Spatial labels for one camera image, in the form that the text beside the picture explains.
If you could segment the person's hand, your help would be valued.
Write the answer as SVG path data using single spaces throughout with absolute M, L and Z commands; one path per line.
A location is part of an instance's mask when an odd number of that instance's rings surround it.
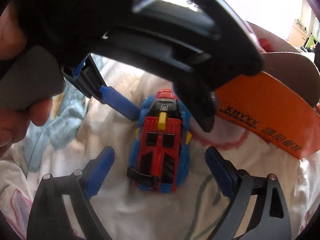
M 10 1 L 1 14 L 1 60 L 8 61 L 20 54 L 27 43 L 17 19 L 16 4 Z M 1 92 L 16 98 L 17 92 L 25 86 L 21 77 L 11 77 L 9 71 L 1 81 Z M 52 98 L 43 98 L 29 108 L 16 111 L 1 108 L 1 156 L 15 143 L 24 139 L 30 123 L 44 126 L 50 117 Z

